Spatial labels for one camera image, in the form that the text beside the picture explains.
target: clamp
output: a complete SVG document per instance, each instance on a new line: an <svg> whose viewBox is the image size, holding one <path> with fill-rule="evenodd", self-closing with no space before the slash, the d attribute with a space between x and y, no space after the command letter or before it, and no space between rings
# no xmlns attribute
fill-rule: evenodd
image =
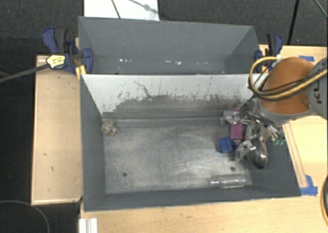
<svg viewBox="0 0 328 233"><path fill-rule="evenodd" d="M66 28L50 27L42 33L44 45L50 50L51 56L46 59L51 69L61 69L75 73L75 68L84 65L86 73L93 68L93 55L90 48L79 53L73 41L66 40Z"/></svg>

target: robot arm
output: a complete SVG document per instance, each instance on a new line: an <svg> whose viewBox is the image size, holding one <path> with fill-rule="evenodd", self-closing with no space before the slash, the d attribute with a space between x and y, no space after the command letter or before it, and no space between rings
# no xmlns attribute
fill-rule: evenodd
<svg viewBox="0 0 328 233"><path fill-rule="evenodd" d="M254 69L272 60L278 61L272 72L255 87ZM284 142L281 124L315 114L327 119L327 58L314 66L298 57L265 57L252 66L249 88L253 97L239 108L224 112L221 119L246 129L243 140L234 141L238 161L247 158L262 169L268 162L266 141L271 139L275 145Z"/></svg>

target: orange object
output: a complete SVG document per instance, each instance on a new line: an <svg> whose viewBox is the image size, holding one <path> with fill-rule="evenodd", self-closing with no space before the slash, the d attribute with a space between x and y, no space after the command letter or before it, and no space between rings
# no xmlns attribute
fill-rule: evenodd
<svg viewBox="0 0 328 233"><path fill-rule="evenodd" d="M302 80L309 76L314 65L298 57L290 57L281 60L273 68L263 87L263 91L271 90L279 86ZM284 90L292 84L273 90L273 92ZM310 104L306 91L300 92L290 98L280 101L261 100L262 106L273 113L278 114L299 114L310 110Z"/></svg>

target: blue object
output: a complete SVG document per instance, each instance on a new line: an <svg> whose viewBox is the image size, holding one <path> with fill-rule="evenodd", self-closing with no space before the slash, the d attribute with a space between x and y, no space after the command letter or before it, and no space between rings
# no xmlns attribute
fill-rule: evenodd
<svg viewBox="0 0 328 233"><path fill-rule="evenodd" d="M312 178L310 176L308 176L307 174L305 176L306 176L308 187L300 188L301 195L316 196L318 194L318 187L313 185Z"/></svg>
<svg viewBox="0 0 328 233"><path fill-rule="evenodd" d="M216 150L221 153L229 153L236 150L236 146L234 141L230 140L229 137L224 137L216 144Z"/></svg>
<svg viewBox="0 0 328 233"><path fill-rule="evenodd" d="M269 49L265 51L266 56L274 56L276 57L282 50L283 47L283 40L282 37L276 33L274 38L272 34L268 33L268 44L269 44ZM263 57L263 53L260 50L255 51L254 55L254 61L257 61L258 59ZM262 72L262 68L259 66L255 70L257 73ZM272 66L268 66L268 71L272 71Z"/></svg>
<svg viewBox="0 0 328 233"><path fill-rule="evenodd" d="M276 44L275 44L275 57L276 57L282 50L283 40L278 33L275 34L275 38L276 38Z"/></svg>
<svg viewBox="0 0 328 233"><path fill-rule="evenodd" d="M301 59L304 59L304 60L308 61L308 62L315 62L313 56L303 56L303 55L300 55L299 57L300 57Z"/></svg>
<svg viewBox="0 0 328 233"><path fill-rule="evenodd" d="M51 55L60 53L65 56L65 65L55 69L65 70L72 74L75 73L74 60L81 60L84 58L84 66L86 73L91 73L93 68L93 55L90 48L86 48L82 53L79 53L78 48L72 41L65 40L65 28L55 29L50 27L42 33L42 40L46 47L48 47Z"/></svg>
<svg viewBox="0 0 328 233"><path fill-rule="evenodd" d="M59 49L54 36L55 28L50 27L42 33L43 44L50 50L50 54L59 53Z"/></svg>
<svg viewBox="0 0 328 233"><path fill-rule="evenodd" d="M254 61L257 61L263 57L263 52L261 50L255 51ZM255 70L257 73L261 73L261 67L257 67Z"/></svg>

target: yellow cable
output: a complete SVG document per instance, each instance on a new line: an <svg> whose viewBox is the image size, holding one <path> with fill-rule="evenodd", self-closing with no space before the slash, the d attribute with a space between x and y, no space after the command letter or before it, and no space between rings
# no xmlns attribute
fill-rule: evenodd
<svg viewBox="0 0 328 233"><path fill-rule="evenodd" d="M250 71L250 83L251 83L251 86L253 88L253 91L256 93L256 94L267 94L267 92L264 92L264 91L259 91L255 85L254 85L254 82L253 82L253 71L254 69L262 62L265 62L265 61L276 61L276 60L279 60L279 58L277 57L264 57L264 58L261 58L261 59L258 59L251 67L251 71ZM290 94L293 94L295 92L298 92L300 91L302 88L310 85L311 83L313 83L314 81L316 81L317 79L323 77L324 75L327 74L327 69L324 69L322 72L318 73L317 75L314 75L312 76L310 79L308 79L306 82L302 83L302 84L299 84L297 86L295 86L294 88L290 89L290 90L287 90L287 91L284 91L280 94L273 94L273 95L266 95L265 98L268 99L268 100L274 100L274 99L277 99L277 98L284 98Z"/></svg>

